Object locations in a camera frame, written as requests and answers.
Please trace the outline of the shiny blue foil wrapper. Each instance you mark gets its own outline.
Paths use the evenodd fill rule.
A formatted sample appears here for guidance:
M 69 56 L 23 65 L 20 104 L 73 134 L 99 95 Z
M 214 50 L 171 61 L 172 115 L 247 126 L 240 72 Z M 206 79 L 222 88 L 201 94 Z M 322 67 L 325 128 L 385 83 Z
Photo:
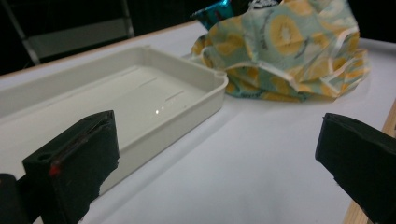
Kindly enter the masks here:
M 211 29 L 216 23 L 233 16 L 231 0 L 219 0 L 215 4 L 199 9 L 191 14 L 191 18 L 198 20 L 206 30 Z

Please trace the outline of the white plastic tray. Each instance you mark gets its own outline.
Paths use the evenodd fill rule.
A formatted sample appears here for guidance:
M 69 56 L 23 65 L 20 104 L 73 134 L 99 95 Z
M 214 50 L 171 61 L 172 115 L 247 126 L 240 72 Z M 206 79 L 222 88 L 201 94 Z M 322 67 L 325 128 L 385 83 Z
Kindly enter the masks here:
M 115 114 L 118 168 L 106 192 L 219 111 L 227 76 L 149 46 L 0 77 L 0 173 L 77 121 Z

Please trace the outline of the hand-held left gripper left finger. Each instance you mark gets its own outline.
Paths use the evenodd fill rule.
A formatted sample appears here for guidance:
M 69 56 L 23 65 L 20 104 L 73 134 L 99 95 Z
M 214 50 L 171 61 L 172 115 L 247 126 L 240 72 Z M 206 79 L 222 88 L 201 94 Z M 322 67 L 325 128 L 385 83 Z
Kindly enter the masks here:
M 28 218 L 78 224 L 119 157 L 113 111 L 79 120 L 22 161 Z

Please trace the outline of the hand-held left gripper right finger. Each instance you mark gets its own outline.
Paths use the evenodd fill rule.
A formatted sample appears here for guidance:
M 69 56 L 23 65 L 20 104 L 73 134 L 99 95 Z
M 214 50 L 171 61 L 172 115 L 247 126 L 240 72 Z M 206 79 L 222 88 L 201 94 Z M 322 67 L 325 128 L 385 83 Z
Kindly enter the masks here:
M 327 113 L 315 159 L 374 224 L 396 224 L 396 138 Z

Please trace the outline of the lemon print wrapper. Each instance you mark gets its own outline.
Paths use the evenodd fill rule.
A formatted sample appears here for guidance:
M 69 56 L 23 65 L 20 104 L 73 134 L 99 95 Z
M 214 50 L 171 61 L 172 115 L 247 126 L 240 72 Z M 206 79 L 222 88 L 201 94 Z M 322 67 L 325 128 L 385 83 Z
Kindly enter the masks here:
M 359 40 L 347 0 L 282 0 L 218 22 L 191 54 L 226 73 L 234 97 L 302 102 L 336 99 L 367 77 Z

